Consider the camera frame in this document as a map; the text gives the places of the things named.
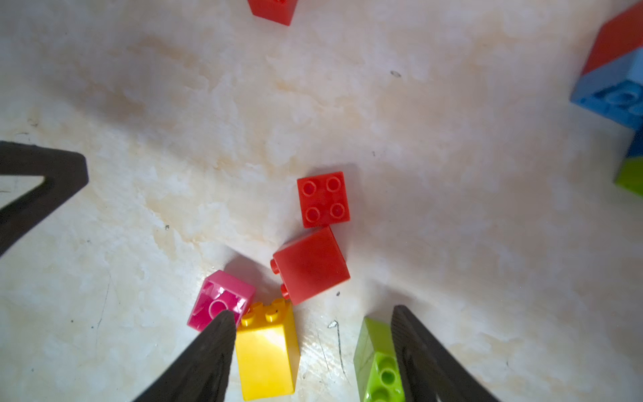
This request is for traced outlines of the blue long lego brick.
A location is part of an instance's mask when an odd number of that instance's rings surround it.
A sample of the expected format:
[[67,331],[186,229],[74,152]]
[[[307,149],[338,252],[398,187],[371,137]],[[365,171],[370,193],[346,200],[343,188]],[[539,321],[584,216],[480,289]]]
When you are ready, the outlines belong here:
[[635,131],[642,128],[642,49],[582,75],[570,101]]

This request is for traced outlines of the magenta lego brick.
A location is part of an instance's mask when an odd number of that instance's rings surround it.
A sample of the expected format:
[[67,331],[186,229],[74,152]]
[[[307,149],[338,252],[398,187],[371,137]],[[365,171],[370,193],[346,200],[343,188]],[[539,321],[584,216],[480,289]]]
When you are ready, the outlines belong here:
[[187,325],[202,332],[219,314],[231,311],[238,327],[255,295],[256,288],[251,284],[224,271],[216,271],[204,279]]

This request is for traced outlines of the red square lego brick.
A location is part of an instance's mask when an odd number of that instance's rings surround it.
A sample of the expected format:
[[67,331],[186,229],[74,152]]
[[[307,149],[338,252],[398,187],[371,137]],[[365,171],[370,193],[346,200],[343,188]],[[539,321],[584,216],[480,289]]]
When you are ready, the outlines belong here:
[[642,47],[642,1],[601,27],[581,75],[599,69]]

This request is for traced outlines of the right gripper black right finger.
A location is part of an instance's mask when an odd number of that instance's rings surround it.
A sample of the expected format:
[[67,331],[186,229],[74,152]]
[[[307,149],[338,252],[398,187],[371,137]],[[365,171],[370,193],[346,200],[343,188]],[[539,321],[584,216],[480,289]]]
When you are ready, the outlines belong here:
[[406,400],[498,401],[406,306],[394,307],[391,330]]

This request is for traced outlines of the yellow lego brick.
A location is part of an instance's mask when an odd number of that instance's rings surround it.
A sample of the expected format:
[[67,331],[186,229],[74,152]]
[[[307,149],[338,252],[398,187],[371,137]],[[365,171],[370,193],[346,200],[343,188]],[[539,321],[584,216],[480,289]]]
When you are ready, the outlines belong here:
[[292,304],[253,304],[241,318],[235,351],[245,401],[293,394],[301,351]]

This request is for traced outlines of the lime green lego brick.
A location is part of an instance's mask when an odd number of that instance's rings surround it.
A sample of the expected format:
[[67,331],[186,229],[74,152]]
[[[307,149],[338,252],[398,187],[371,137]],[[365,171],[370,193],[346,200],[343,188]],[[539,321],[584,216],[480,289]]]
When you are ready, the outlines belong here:
[[643,157],[626,157],[614,183],[633,194],[643,196]]
[[405,401],[388,323],[373,318],[363,320],[353,364],[361,401]]

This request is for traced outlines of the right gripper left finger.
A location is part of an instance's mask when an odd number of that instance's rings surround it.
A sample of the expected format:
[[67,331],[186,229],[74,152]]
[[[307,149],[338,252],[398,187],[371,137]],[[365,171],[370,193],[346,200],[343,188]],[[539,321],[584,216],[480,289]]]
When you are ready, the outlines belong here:
[[234,314],[224,311],[137,400],[223,401],[235,338]]

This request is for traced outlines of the red small lego brick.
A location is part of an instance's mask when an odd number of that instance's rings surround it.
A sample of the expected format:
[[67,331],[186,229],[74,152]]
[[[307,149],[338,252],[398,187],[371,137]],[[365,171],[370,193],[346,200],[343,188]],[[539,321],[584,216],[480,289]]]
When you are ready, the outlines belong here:
[[350,221],[343,172],[298,179],[297,190],[305,229]]

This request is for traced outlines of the blue small lego brick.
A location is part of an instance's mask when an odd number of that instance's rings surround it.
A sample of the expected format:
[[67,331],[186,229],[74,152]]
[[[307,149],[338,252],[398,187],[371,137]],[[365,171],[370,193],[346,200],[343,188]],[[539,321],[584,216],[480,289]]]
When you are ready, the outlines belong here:
[[643,157],[643,129],[639,130],[633,137],[631,145],[626,154],[627,158]]

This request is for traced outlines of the red long lego brick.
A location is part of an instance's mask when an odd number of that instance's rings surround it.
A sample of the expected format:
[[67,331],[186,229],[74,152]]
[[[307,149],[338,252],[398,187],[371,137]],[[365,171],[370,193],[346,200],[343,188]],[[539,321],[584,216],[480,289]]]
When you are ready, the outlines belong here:
[[249,0],[248,3],[254,16],[290,26],[298,1]]

